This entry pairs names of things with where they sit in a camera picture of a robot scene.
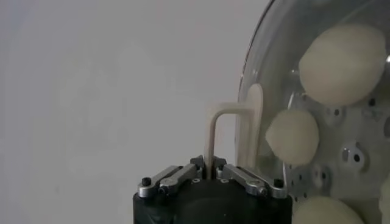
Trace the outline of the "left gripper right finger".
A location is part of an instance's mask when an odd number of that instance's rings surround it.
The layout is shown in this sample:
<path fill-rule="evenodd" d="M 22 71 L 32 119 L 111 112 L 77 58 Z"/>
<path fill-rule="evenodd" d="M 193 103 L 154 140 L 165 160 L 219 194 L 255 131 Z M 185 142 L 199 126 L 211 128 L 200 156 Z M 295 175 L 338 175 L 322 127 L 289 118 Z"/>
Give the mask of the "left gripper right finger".
<path fill-rule="evenodd" d="M 254 171 L 227 164 L 225 159 L 214 157 L 215 177 L 220 180 L 236 181 L 249 194 L 256 197 L 284 199 L 288 191 L 283 179 L 272 179 Z"/>

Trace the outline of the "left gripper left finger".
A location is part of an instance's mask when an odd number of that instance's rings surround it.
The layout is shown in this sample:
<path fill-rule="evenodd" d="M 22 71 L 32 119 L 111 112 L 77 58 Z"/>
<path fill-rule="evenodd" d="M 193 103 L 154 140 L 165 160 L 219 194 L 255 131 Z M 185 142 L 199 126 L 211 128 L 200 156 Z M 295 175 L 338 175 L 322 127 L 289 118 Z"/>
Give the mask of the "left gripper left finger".
<path fill-rule="evenodd" d="M 142 178 L 136 194 L 141 198 L 151 198 L 160 189 L 166 195 L 175 194 L 187 180 L 203 179 L 203 171 L 204 159 L 200 155 L 191 158 L 190 163 L 185 166 L 169 166 L 152 177 Z"/>

